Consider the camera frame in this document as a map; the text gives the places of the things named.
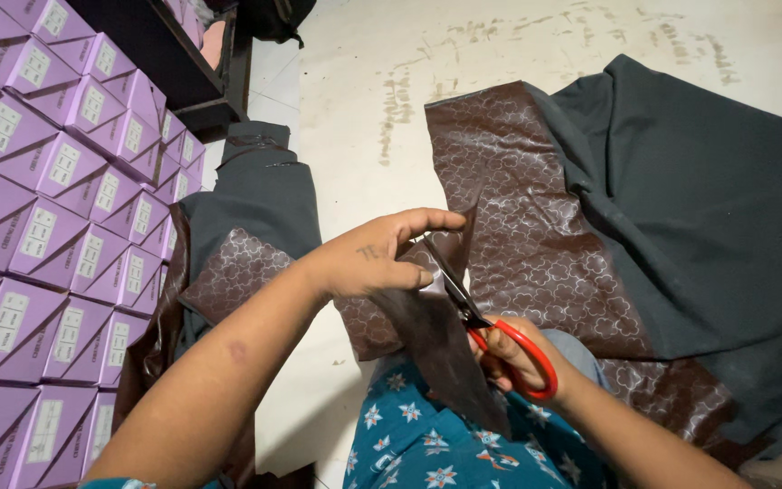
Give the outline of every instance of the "dark gray fabric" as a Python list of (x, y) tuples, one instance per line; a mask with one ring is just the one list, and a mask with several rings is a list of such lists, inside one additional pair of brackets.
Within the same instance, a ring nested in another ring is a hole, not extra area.
[(696, 356), (782, 451), (782, 118), (625, 56), (543, 111), (659, 359)]
[[(180, 201), (191, 229), (190, 284), (235, 227), (293, 259), (321, 245), (310, 167), (287, 149), (288, 135), (283, 125), (231, 125), (213, 191)], [(210, 330), (203, 317), (184, 306), (178, 358)]]

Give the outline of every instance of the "white floor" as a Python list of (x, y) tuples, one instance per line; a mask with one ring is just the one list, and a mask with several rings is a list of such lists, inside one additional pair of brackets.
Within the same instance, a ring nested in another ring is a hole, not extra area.
[[(782, 0), (319, 0), (300, 33), (300, 51), (255, 42), (248, 116), (291, 128), (326, 240), (445, 206), (422, 108), (435, 100), (518, 79), (552, 93), (625, 53), (782, 116)], [(318, 460), (316, 487), (342, 487), (372, 367), (323, 310), (256, 413), (259, 472)]]

